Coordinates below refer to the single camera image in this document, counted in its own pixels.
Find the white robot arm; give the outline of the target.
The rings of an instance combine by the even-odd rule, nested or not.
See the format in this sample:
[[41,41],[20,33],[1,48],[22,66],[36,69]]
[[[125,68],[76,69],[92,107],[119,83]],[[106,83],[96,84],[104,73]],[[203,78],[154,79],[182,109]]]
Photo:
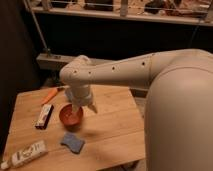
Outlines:
[[94,106],[92,84],[145,89],[147,170],[213,171],[213,53],[171,50],[99,65],[80,55],[60,79],[75,109]]

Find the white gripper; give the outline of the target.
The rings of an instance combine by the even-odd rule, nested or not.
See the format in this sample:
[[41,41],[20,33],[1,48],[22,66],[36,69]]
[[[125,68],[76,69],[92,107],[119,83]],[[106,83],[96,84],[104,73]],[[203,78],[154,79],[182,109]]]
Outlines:
[[97,106],[93,104],[93,94],[89,85],[70,86],[68,88],[69,99],[72,105],[72,114],[77,116],[81,106],[87,106],[94,113],[98,113]]

